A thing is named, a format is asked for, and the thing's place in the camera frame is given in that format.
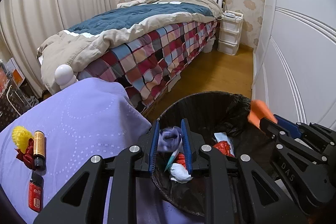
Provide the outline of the lavender paper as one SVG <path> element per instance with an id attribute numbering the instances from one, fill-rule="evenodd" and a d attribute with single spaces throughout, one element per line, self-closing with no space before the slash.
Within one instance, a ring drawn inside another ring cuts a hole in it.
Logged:
<path id="1" fill-rule="evenodd" d="M 182 130 L 180 127 L 167 127 L 160 131 L 158 152 L 174 152 L 180 145 Z"/>

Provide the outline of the red small bottle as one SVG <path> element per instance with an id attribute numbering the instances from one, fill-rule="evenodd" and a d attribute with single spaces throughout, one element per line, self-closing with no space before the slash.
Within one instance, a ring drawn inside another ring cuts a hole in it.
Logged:
<path id="1" fill-rule="evenodd" d="M 32 172 L 29 182 L 28 206 L 39 213 L 43 208 L 43 178 L 36 172 Z"/>

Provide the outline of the white teal tube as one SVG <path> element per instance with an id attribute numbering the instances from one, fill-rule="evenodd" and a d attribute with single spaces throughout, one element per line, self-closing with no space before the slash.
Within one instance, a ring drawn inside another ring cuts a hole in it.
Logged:
<path id="1" fill-rule="evenodd" d="M 167 165 L 165 167 L 165 171 L 169 170 L 174 162 L 174 160 L 176 159 L 176 157 L 178 156 L 178 154 L 180 153 L 180 150 L 182 148 L 182 140 L 180 141 L 177 149 L 171 154 L 169 161 L 167 162 Z"/>

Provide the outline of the white camel milk powder sachet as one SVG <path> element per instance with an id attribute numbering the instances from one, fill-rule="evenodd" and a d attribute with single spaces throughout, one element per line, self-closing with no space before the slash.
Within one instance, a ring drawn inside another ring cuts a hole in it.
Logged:
<path id="1" fill-rule="evenodd" d="M 215 137 L 217 143 L 219 143 L 221 141 L 226 141 L 230 146 L 232 146 L 232 141 L 230 140 L 230 138 L 227 136 L 226 133 L 217 132 L 217 133 L 214 133 L 214 137 Z"/>

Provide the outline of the orange-red foam net bundle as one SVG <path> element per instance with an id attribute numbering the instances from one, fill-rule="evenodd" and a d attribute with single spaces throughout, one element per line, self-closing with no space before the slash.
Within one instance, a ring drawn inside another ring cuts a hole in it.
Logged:
<path id="1" fill-rule="evenodd" d="M 186 169 L 186 160 L 185 160 L 185 155 L 183 153 L 179 153 L 177 157 L 175 158 L 175 163 L 180 164 L 181 166 Z"/>

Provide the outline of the gold small bottle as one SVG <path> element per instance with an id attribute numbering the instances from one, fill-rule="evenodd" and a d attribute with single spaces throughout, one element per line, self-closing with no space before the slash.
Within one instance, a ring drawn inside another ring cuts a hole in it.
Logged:
<path id="1" fill-rule="evenodd" d="M 46 141 L 45 134 L 41 131 L 34 133 L 33 159 L 36 170 L 46 169 Z"/>

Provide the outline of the red plastic bag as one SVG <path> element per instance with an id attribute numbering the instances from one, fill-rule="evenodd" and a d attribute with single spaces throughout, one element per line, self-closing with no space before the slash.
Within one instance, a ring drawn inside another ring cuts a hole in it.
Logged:
<path id="1" fill-rule="evenodd" d="M 234 154 L 231 153 L 231 146 L 230 146 L 230 144 L 227 141 L 225 141 L 225 140 L 216 143 L 214 145 L 214 148 L 216 148 L 219 151 L 221 151 L 221 153 L 223 155 L 225 155 L 225 156 L 234 157 Z"/>

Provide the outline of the purple table cloth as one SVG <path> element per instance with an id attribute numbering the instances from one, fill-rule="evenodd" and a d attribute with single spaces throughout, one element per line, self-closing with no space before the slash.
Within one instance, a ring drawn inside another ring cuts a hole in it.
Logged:
<path id="1" fill-rule="evenodd" d="M 67 87 L 13 121 L 1 132 L 1 187 L 26 223 L 37 213 L 28 206 L 31 171 L 16 157 L 15 126 L 45 134 L 44 204 L 91 156 L 116 156 L 151 128 L 122 85 L 97 78 Z"/>

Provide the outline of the dark red ribbon flower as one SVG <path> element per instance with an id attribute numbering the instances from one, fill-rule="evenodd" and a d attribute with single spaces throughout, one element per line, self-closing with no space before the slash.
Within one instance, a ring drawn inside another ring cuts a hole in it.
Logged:
<path id="1" fill-rule="evenodd" d="M 34 164 L 34 140 L 32 138 L 29 139 L 28 146 L 26 148 L 25 153 L 23 153 L 20 149 L 16 148 L 17 156 L 16 158 L 22 161 L 28 169 L 35 170 Z"/>

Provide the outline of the yellow foam net bundle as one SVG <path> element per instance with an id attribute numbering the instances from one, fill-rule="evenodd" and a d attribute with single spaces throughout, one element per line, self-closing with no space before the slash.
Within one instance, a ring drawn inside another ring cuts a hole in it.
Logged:
<path id="1" fill-rule="evenodd" d="M 29 146 L 30 139 L 33 139 L 32 133 L 29 132 L 23 126 L 15 126 L 12 130 L 12 140 L 16 145 L 16 148 L 19 149 L 21 152 L 25 152 L 27 147 Z"/>

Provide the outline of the white tissue ball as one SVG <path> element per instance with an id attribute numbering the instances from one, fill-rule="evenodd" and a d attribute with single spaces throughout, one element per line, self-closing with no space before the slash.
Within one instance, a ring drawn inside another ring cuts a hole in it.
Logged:
<path id="1" fill-rule="evenodd" d="M 170 180 L 185 184 L 191 181 L 193 177 L 187 172 L 187 169 L 181 164 L 173 163 L 170 168 Z"/>

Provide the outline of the orange paper scrap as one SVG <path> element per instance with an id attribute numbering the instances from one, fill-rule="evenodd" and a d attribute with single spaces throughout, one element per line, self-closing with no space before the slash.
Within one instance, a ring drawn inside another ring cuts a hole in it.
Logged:
<path id="1" fill-rule="evenodd" d="M 252 100 L 250 104 L 250 112 L 248 114 L 248 121 L 260 128 L 260 121 L 262 118 L 267 118 L 268 120 L 277 123 L 277 119 L 274 117 L 272 112 L 268 109 L 265 102 L 261 100 Z"/>

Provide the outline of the white plastic drawer unit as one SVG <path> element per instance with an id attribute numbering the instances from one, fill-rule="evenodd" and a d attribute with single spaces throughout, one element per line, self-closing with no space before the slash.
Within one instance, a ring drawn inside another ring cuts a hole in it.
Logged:
<path id="1" fill-rule="evenodd" d="M 242 35 L 243 14 L 226 10 L 220 20 L 218 51 L 236 55 Z"/>

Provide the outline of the blue beige duvet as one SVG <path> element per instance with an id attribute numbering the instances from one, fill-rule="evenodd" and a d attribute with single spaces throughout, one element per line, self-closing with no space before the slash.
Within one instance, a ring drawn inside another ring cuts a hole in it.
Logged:
<path id="1" fill-rule="evenodd" d="M 41 76 L 46 89 L 55 94 L 60 86 L 56 69 L 69 65 L 82 72 L 107 50 L 176 23 L 208 23 L 222 16 L 222 7 L 214 0 L 136 0 L 118 5 L 47 38 L 38 48 L 42 58 Z"/>

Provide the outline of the cream curtain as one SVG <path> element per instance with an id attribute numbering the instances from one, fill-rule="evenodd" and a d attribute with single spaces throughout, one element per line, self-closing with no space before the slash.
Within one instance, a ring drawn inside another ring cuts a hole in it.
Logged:
<path id="1" fill-rule="evenodd" d="M 115 0 L 1 0 L 1 39 L 35 95 L 45 90 L 37 60 L 42 43 L 115 7 Z"/>

